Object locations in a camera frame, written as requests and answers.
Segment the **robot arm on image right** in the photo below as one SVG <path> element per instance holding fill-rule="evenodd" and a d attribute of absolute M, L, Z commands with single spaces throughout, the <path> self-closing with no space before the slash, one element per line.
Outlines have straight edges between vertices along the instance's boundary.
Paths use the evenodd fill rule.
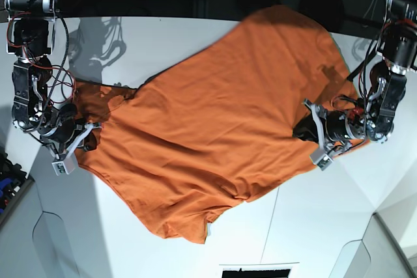
<path fill-rule="evenodd" d="M 366 57 L 348 81 L 359 78 L 360 96 L 334 97 L 353 104 L 350 109 L 304 105 L 310 114 L 294 128 L 293 137 L 317 143 L 313 164 L 326 169 L 338 155 L 366 141 L 383 143 L 394 130 L 396 109 L 406 92 L 407 72 L 416 71 L 416 0 L 386 0 L 384 23 L 371 41 Z"/>

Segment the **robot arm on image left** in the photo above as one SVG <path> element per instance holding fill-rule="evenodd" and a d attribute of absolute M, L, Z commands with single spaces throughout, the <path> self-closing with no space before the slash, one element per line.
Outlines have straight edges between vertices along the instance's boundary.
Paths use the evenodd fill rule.
<path fill-rule="evenodd" d="M 55 41 L 55 22 L 61 19 L 59 0 L 4 0 L 8 12 L 7 53 L 16 56 L 12 71 L 12 121 L 22 132 L 47 147 L 57 161 L 76 149 L 97 147 L 93 130 L 99 123 L 78 118 L 77 107 L 65 100 L 56 108 L 51 99 L 64 65 L 48 59 Z"/>

